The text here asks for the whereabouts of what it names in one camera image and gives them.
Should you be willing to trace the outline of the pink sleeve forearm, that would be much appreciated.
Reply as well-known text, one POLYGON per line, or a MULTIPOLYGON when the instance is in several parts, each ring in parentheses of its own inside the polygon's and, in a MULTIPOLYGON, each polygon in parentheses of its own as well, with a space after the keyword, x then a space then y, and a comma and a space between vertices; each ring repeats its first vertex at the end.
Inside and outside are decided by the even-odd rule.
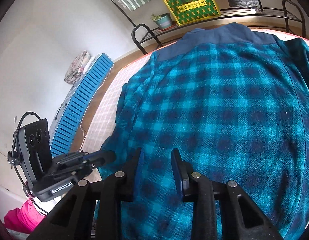
POLYGON ((30 234, 45 218, 37 211, 32 199, 27 200, 21 208, 8 211, 4 216, 4 226, 7 229, 30 234))

